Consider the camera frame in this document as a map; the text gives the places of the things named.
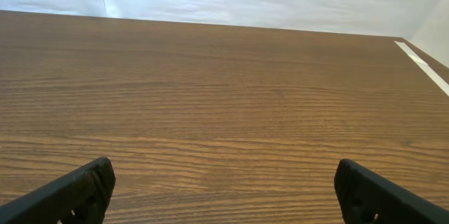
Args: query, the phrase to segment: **wooden table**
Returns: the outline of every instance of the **wooden table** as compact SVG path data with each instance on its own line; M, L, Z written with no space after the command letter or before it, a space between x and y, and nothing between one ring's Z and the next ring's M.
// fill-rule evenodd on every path
M449 97L394 41L2 11L0 203L107 156L106 223L342 223L350 158L449 208Z

